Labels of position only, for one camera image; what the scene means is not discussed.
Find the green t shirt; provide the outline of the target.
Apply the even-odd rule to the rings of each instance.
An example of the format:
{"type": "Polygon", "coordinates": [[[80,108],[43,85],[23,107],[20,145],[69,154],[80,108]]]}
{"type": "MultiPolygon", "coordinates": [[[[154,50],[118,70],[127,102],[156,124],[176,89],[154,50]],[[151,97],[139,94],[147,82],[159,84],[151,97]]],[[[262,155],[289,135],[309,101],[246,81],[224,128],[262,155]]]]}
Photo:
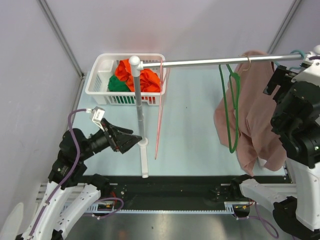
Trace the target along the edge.
{"type": "Polygon", "coordinates": [[[108,90],[110,92],[130,92],[131,90],[124,81],[120,81],[115,75],[109,78],[108,90]]]}

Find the orange t shirt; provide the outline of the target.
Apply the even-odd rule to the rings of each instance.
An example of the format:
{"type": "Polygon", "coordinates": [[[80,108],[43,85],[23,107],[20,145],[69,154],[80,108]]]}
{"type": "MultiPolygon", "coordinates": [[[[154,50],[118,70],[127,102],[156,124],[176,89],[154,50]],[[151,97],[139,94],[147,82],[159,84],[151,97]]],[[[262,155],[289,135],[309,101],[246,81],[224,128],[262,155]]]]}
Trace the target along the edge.
{"type": "MultiPolygon", "coordinates": [[[[135,91],[129,59],[120,60],[115,70],[115,76],[125,84],[130,92],[135,91]]],[[[140,71],[140,90],[144,93],[159,93],[161,91],[160,78],[150,69],[140,71]]]]}

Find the pink wire hanger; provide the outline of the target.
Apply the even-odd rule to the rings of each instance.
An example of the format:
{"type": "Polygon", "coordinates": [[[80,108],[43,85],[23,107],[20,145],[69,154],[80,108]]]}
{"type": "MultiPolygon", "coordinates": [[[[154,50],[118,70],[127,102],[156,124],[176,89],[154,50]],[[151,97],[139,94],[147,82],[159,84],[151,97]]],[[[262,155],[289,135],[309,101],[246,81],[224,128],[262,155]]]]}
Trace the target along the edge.
{"type": "Polygon", "coordinates": [[[160,142],[160,135],[161,135],[161,127],[162,127],[162,119],[163,119],[163,112],[164,112],[164,105],[166,100],[166,92],[168,88],[168,78],[170,76],[170,68],[166,70],[164,67],[164,61],[160,61],[160,96],[159,96],[159,106],[158,106],[158,117],[157,117],[157,131],[156,131],[156,143],[155,143],[155,152],[154,152],[154,159],[156,160],[158,157],[159,151],[159,142],[160,142]]]}

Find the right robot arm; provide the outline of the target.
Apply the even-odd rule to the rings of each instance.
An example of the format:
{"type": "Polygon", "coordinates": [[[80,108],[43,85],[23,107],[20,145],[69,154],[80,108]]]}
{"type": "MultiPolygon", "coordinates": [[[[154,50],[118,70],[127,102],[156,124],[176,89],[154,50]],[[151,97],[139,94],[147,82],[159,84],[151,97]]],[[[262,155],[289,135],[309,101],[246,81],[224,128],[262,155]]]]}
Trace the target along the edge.
{"type": "Polygon", "coordinates": [[[313,56],[299,72],[278,66],[262,81],[239,65],[223,92],[228,146],[239,157],[249,149],[267,164],[286,157],[296,196],[261,185],[248,174],[232,180],[230,194],[254,200],[272,212],[278,226],[301,240],[320,237],[320,61],[313,56]]]}

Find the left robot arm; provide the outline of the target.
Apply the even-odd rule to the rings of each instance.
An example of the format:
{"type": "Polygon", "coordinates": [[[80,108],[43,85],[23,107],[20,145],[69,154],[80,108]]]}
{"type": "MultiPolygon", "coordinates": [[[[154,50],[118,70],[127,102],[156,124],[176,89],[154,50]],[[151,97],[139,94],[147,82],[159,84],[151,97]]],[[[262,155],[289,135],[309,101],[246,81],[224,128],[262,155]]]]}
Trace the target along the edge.
{"type": "Polygon", "coordinates": [[[27,230],[16,236],[17,240],[64,240],[94,202],[107,199],[113,204],[119,201],[124,205],[120,198],[111,194],[110,181],[94,174],[77,198],[66,209],[63,208],[87,170],[86,160],[107,148],[124,154],[142,140],[131,129],[115,126],[105,118],[92,121],[99,130],[89,137],[85,137],[78,128],[64,133],[41,205],[27,230]]]}

